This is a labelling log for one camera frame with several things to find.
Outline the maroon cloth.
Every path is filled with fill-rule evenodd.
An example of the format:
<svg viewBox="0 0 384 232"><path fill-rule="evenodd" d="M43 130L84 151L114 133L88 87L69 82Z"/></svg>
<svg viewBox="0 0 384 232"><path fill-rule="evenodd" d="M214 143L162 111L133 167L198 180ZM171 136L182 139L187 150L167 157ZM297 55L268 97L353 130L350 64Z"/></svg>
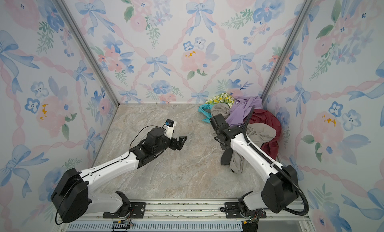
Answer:
<svg viewBox="0 0 384 232"><path fill-rule="evenodd" d="M253 111L247 127L247 136L272 159L277 158L281 133L282 125L271 112L263 109Z"/></svg>

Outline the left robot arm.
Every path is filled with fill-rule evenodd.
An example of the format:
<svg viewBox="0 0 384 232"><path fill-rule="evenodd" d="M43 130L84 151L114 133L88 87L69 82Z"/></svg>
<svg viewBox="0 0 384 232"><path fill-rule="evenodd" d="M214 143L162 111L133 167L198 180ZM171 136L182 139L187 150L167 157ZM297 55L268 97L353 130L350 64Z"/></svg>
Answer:
<svg viewBox="0 0 384 232"><path fill-rule="evenodd" d="M67 170L51 195L57 210L56 224L71 223L92 213L129 217L134 209L123 192L98 194L95 190L118 176L143 167L167 149L181 150L188 138L174 138L173 133L173 127L154 127L138 145L115 159L81 171Z"/></svg>

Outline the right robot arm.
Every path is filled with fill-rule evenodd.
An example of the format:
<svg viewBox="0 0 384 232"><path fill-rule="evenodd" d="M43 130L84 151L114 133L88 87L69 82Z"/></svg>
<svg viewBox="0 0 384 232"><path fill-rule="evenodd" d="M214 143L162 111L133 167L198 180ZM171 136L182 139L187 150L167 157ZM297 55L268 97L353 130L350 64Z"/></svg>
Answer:
<svg viewBox="0 0 384 232"><path fill-rule="evenodd" d="M229 126L221 114L210 118L210 123L222 149L241 155L265 183L260 192L249 192L239 199L242 216L248 218L265 209L275 214L282 210L296 216L308 214L308 200L299 187L296 170L275 161L251 141L246 134L247 123Z"/></svg>

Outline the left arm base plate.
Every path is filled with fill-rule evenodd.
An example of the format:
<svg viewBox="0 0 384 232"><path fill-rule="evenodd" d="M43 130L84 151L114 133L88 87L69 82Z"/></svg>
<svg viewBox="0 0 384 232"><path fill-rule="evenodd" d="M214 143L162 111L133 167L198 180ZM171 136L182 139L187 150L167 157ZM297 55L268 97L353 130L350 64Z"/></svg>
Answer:
<svg viewBox="0 0 384 232"><path fill-rule="evenodd" d="M123 204L115 213L104 212L103 219L143 219L146 205L145 202Z"/></svg>

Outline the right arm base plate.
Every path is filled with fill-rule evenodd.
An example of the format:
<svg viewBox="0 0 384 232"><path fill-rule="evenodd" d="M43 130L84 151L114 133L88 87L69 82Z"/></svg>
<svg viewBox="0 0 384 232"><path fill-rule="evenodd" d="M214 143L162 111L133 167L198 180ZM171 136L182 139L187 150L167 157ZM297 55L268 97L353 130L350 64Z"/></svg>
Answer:
<svg viewBox="0 0 384 232"><path fill-rule="evenodd" d="M263 209L257 209L254 211L249 210L244 204L237 202L224 203L224 207L220 208L220 211L225 214L227 219L266 219L266 211Z"/></svg>

